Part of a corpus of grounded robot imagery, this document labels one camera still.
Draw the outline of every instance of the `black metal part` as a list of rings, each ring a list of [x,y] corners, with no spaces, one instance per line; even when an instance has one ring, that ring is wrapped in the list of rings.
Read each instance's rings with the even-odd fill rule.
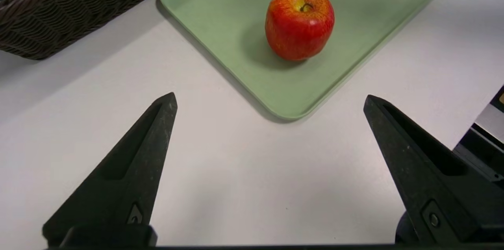
[[[420,243],[499,241],[504,233],[501,188],[387,101],[368,96],[364,113]],[[436,227],[431,214],[439,220]]]
[[[115,241],[120,230],[125,231],[124,237],[131,236],[128,237],[131,246],[152,242],[155,233],[150,233],[148,225],[176,110],[175,94],[171,93],[157,99],[145,111],[45,223],[43,235],[49,246],[61,245],[74,227],[66,246],[68,243],[79,246],[74,243],[83,242],[83,237],[103,231],[105,226],[112,235],[108,242]],[[144,227],[131,227],[135,224]]]
[[[68,248],[69,250],[111,250],[110,247]],[[403,244],[364,244],[364,245],[276,245],[276,246],[161,246],[145,248],[145,250],[502,250],[503,243],[462,244],[459,246],[427,246],[427,245],[403,245]]]
[[[157,234],[150,225],[88,225],[72,227],[60,248],[144,248],[156,242]]]

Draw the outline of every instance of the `tray rim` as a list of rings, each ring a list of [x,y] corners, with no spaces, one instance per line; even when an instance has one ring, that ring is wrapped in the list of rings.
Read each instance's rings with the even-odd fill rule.
[[[170,9],[170,7],[165,4],[164,0],[160,0],[160,1],[161,1],[161,4],[165,7],[165,9],[170,13],[170,15],[172,15],[172,17],[174,17],[175,20],[180,25],[182,25],[182,27],[186,31],[188,31],[191,34],[191,36],[193,36],[200,43],[200,45],[202,45],[204,47],[204,49],[207,50],[219,62],[219,64],[222,67],[224,67],[247,90],[247,92],[252,94],[252,96],[254,96],[256,98],[256,100],[259,101],[259,103],[261,103],[261,105],[263,107],[265,107],[266,110],[268,110],[268,112],[270,112],[272,115],[278,117],[279,119],[283,119],[283,120],[287,120],[287,121],[296,121],[296,120],[299,120],[299,119],[302,119],[302,118],[308,116],[309,114],[315,112],[315,110],[320,108],[322,106],[322,104],[324,102],[326,102],[331,95],[333,95],[338,89],[343,87],[343,85],[349,79],[351,79],[351,77],[354,76],[354,74],[356,74],[356,72],[358,72],[360,70],[360,68],[362,68],[369,60],[371,60],[373,58],[373,56],[376,55],[376,53],[378,53],[378,51],[380,51],[383,47],[385,47],[385,45],[387,45],[388,42],[390,42],[390,40],[392,40],[411,20],[413,20],[414,17],[416,17],[416,15],[418,15],[418,13],[420,13],[433,0],[424,0],[423,2],[419,3],[418,6],[410,13],[410,15],[405,17],[399,24],[397,24],[396,27],[392,31],[387,33],[380,42],[378,42],[376,45],[374,45],[374,47],[371,47],[369,53],[367,53],[367,55],[365,55],[360,61],[356,62],[356,64],[353,66],[353,68],[351,68],[347,72],[347,74],[342,76],[342,78],[339,81],[336,81],[335,83],[333,83],[333,85],[328,87],[326,92],[321,94],[321,96],[317,99],[317,101],[314,101],[313,103],[311,103],[304,112],[302,112],[299,115],[295,115],[295,116],[282,115],[281,113],[272,110],[266,103],[264,103],[261,100],[261,98],[259,98],[252,90],[250,90],[249,87],[247,87],[247,85],[245,85],[242,82],[242,80],[236,74],[234,74],[234,72],[228,66],[226,66],[222,62],[222,60],[219,57],[217,57],[212,52],[212,50],[210,50],[207,47],[207,45],[204,42],[202,42],[198,38],[197,35],[195,35],[183,22],[180,21],[180,19]]]

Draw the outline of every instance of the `apple stem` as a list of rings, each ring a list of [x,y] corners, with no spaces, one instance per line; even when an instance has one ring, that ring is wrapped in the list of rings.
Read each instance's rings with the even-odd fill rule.
[[[304,8],[305,8],[306,6],[310,6],[310,8],[312,8],[312,9],[313,9],[313,5],[311,5],[311,4],[309,4],[309,3],[305,3],[305,4],[301,7],[301,12],[304,12]]]

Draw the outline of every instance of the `white tabletop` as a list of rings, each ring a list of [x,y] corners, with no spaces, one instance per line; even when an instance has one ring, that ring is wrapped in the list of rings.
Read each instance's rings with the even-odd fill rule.
[[[434,0],[313,115],[270,116],[156,0],[43,62],[0,52],[4,248],[43,223],[159,96],[178,113],[151,224],[167,244],[391,243],[404,212],[362,107],[453,148],[504,82],[504,0]]]

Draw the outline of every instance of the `wicker basket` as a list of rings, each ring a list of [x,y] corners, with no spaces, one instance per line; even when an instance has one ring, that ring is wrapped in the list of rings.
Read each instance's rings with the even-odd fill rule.
[[[48,58],[142,0],[2,0],[0,50]]]

